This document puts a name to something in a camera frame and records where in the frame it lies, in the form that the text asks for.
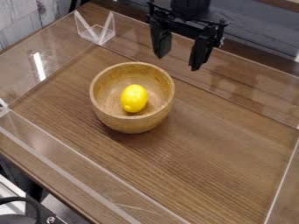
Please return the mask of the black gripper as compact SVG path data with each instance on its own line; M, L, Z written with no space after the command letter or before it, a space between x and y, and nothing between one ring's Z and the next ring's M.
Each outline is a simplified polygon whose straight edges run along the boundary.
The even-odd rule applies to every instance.
M147 21L151 27L154 54L160 59L172 49L172 34L195 39L208 29L223 38L227 20L211 10L211 0L148 0ZM191 49L190 66L196 71L207 62L214 39L200 35Z

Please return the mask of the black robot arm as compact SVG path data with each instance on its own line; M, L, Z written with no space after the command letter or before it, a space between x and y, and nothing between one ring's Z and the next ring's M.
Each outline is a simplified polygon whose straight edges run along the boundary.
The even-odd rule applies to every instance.
M188 65L192 71L207 63L214 48L224 42L228 22L210 10L211 0L150 0L147 22L155 56L162 59L172 50L172 34L194 40Z

